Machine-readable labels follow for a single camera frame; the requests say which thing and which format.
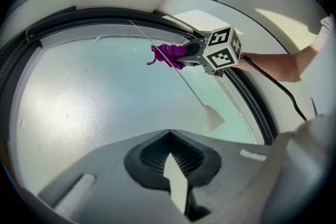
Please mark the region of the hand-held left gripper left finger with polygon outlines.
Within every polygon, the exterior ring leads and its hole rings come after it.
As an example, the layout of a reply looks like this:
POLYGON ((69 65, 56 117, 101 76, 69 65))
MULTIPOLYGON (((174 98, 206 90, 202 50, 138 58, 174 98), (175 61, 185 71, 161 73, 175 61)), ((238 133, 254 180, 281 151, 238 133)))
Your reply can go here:
POLYGON ((52 208, 83 174, 96 180, 85 187, 84 201, 68 218, 77 223, 186 223, 169 193, 151 190, 135 182, 124 167, 124 158, 134 146, 157 136, 158 131, 98 147, 74 162, 38 197, 52 208))

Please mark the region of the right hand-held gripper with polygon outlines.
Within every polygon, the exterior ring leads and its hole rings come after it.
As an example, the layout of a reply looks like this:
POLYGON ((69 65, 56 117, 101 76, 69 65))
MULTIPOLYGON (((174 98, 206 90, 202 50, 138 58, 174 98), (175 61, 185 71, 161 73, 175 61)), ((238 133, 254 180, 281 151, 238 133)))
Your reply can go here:
POLYGON ((217 77, 222 77, 226 68, 237 65, 241 55, 241 41, 233 26, 214 29, 203 38, 187 42, 184 47, 186 57, 177 58, 177 63, 202 66, 206 74, 217 77))

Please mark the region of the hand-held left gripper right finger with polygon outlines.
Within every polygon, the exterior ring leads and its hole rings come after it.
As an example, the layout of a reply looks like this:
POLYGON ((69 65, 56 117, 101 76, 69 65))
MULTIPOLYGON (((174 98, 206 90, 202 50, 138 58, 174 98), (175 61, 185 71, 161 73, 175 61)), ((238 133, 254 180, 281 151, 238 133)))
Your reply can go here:
POLYGON ((237 143, 182 130, 173 133, 215 150, 221 168, 205 186, 193 188, 196 203, 210 213, 196 223, 261 223, 267 199, 286 159, 288 134, 273 145, 237 143))

